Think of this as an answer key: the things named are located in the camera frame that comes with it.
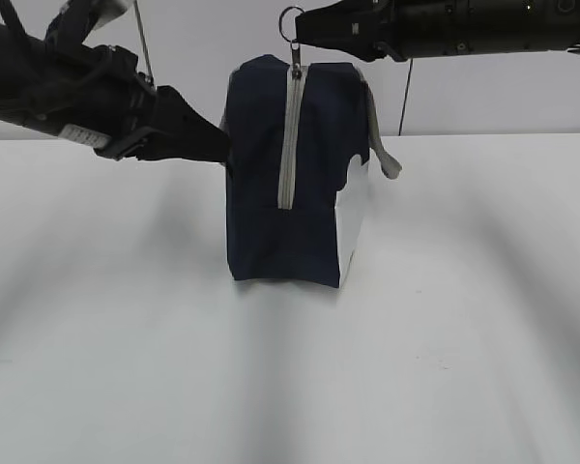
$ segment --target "black robotic arm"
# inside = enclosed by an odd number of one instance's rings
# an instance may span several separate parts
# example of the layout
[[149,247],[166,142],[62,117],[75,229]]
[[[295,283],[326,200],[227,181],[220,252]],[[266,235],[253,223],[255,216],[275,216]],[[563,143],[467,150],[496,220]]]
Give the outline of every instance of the black robotic arm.
[[580,0],[343,0],[296,18],[297,41],[371,62],[567,50],[580,54]]
[[224,162],[230,142],[172,87],[156,88],[119,46],[83,44],[133,0],[70,0],[43,41],[0,0],[0,120],[89,145],[121,160]]

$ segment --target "zipper pull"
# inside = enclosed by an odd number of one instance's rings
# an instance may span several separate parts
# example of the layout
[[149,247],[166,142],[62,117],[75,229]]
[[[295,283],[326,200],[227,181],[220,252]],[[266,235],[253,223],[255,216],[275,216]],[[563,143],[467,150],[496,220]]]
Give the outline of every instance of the zipper pull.
[[290,43],[290,50],[292,51],[292,78],[299,80],[303,77],[301,67],[301,44],[296,40]]
[[283,32],[283,19],[290,12],[299,12],[300,14],[305,13],[305,10],[301,7],[288,7],[279,15],[279,34],[281,37],[290,44],[290,50],[292,51],[292,78],[294,80],[299,80],[303,77],[303,69],[301,68],[301,44],[297,39],[289,39],[288,36]]

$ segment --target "white tabletop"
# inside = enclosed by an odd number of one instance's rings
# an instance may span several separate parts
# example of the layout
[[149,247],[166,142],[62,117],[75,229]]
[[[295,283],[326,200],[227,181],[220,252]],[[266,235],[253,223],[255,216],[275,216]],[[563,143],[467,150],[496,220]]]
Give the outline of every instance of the white tabletop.
[[340,292],[216,165],[0,142],[0,464],[580,464],[580,135],[409,137]]

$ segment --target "gray zipper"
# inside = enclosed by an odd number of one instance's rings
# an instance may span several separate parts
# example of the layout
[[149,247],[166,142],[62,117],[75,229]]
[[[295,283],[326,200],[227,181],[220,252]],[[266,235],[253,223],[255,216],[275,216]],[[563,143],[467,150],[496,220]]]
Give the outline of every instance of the gray zipper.
[[301,104],[305,92],[309,67],[302,67],[301,76],[295,78],[293,69],[288,70],[288,90],[286,97],[286,118],[279,169],[279,191],[277,206],[280,210],[292,210],[297,182],[297,142],[299,141],[299,122]]

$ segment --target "cable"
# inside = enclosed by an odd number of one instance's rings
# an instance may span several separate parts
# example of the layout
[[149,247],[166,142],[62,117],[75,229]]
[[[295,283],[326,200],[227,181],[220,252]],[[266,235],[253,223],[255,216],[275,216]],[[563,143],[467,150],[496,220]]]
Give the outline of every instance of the cable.
[[139,4],[137,0],[133,3],[135,6],[135,18],[137,19],[137,29],[139,30],[139,39],[142,42],[142,50],[144,51],[144,59],[146,60],[146,68],[148,69],[148,75],[151,78],[151,83],[155,82],[153,76],[153,67],[151,65],[151,55],[148,51],[148,44],[146,43],[146,34],[144,33],[144,21],[142,20],[142,13],[139,10]]
[[406,119],[406,105],[408,104],[408,95],[410,94],[410,83],[413,78],[413,67],[415,66],[415,60],[411,58],[410,67],[408,68],[408,80],[406,81],[406,92],[404,93],[404,106],[402,106],[402,116],[399,118],[399,132],[398,136],[402,136],[404,133],[404,120]]

